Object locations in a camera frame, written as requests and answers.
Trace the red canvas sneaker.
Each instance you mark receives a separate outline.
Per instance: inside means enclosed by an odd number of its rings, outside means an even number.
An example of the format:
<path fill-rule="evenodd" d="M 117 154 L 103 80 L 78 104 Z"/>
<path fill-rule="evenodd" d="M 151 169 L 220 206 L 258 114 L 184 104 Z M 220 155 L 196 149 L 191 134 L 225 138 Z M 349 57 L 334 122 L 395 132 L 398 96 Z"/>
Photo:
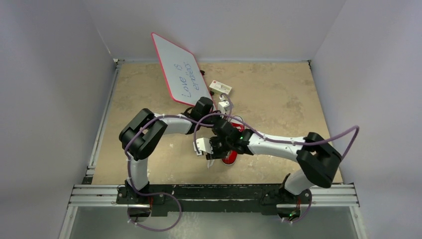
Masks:
<path fill-rule="evenodd" d="M 239 131 L 244 131 L 245 126 L 243 124 L 240 124 L 238 121 L 231 122 L 231 125 L 234 126 Z M 221 161 L 224 165 L 233 165 L 237 159 L 238 153 L 236 151 L 230 151 L 228 155 L 223 158 Z"/>

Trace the white shoelace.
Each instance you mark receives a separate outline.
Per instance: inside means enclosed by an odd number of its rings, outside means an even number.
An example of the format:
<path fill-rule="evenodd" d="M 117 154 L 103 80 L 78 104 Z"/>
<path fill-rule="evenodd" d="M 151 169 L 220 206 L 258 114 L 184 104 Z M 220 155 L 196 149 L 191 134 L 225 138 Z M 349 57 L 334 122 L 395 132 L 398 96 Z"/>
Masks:
<path fill-rule="evenodd" d="M 214 160 L 208 160 L 207 161 L 207 169 L 210 169 L 214 164 Z"/>

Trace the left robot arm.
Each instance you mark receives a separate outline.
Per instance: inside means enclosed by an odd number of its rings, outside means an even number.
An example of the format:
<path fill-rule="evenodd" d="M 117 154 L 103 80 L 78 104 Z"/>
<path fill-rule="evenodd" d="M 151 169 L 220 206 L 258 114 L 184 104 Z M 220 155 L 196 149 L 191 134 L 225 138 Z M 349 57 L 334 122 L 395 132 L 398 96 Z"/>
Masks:
<path fill-rule="evenodd" d="M 119 140 L 127 157 L 128 178 L 126 179 L 129 197 L 141 204 L 148 199 L 149 180 L 147 176 L 148 157 L 166 134 L 192 134 L 201 126 L 199 120 L 211 113 L 213 101 L 201 97 L 196 104 L 178 115 L 155 114 L 149 109 L 142 109 L 121 131 Z"/>

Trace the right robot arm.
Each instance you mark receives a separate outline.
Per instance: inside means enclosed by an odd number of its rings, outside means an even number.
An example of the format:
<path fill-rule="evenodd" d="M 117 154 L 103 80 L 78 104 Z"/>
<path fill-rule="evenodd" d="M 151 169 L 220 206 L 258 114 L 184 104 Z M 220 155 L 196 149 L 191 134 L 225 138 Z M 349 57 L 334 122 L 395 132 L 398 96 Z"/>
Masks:
<path fill-rule="evenodd" d="M 299 164 L 298 171 L 285 177 L 280 188 L 280 198 L 287 203 L 312 186 L 330 188 L 342 156 L 315 132 L 302 137 L 268 135 L 251 128 L 239 130 L 221 119 L 212 127 L 211 152 L 208 160 L 223 159 L 230 152 L 247 155 L 269 155 Z"/>

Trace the small white green box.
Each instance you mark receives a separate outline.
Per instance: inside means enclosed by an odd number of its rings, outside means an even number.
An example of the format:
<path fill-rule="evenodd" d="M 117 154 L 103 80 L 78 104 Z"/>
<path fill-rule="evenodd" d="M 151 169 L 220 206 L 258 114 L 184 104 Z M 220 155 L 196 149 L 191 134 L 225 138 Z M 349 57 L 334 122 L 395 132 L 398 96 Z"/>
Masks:
<path fill-rule="evenodd" d="M 221 94 L 227 94 L 229 95 L 230 92 L 232 91 L 232 87 L 228 86 L 224 83 L 221 83 L 219 81 L 212 81 L 209 85 L 209 89 L 211 92 L 213 92 L 214 94 L 217 95 L 221 95 Z"/>

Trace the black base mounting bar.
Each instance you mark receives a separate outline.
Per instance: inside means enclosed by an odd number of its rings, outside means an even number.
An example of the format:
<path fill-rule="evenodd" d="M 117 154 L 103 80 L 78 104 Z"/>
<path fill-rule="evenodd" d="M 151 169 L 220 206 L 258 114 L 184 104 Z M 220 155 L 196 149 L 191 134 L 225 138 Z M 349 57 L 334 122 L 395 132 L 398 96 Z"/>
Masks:
<path fill-rule="evenodd" d="M 118 205 L 144 205 L 155 217 L 169 212 L 260 213 L 298 218 L 311 191 L 291 195 L 279 184 L 148 184 L 140 194 L 126 184 L 117 188 Z"/>

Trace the pink framed whiteboard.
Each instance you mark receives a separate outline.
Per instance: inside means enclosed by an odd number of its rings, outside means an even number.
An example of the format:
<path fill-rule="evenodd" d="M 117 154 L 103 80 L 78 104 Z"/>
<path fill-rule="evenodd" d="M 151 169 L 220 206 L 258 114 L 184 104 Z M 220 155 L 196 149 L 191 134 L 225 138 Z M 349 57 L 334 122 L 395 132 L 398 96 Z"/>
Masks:
<path fill-rule="evenodd" d="M 151 38 L 170 97 L 188 106 L 194 106 L 201 97 L 212 99 L 194 55 L 155 32 Z"/>

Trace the aluminium rail frame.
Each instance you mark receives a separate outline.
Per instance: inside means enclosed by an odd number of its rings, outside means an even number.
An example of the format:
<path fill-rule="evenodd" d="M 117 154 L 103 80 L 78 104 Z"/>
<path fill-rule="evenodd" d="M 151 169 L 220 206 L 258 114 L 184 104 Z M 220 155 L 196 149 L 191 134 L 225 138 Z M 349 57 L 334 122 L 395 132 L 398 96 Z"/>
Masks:
<path fill-rule="evenodd" d="M 307 62 L 199 63 L 206 84 L 219 81 L 232 87 L 231 117 L 268 135 L 302 137 L 309 132 L 324 140 L 329 133 Z M 121 131 L 142 109 L 178 115 L 193 107 L 175 102 L 169 94 L 160 63 L 120 61 L 110 103 L 99 129 L 92 161 L 91 185 L 76 185 L 69 211 L 76 216 L 64 224 L 76 239 L 337 239 L 356 236 L 353 185 L 340 181 L 330 188 L 312 186 L 311 201 L 298 218 L 260 213 L 169 212 L 155 217 L 144 205 L 118 205 L 117 188 L 126 185 L 127 157 Z M 197 156 L 193 142 L 214 136 L 212 127 L 194 133 L 162 136 L 148 157 L 149 184 L 279 184 L 299 170 L 299 164 L 269 155 L 238 154 L 233 165 L 221 159 L 207 169 L 206 155 Z"/>

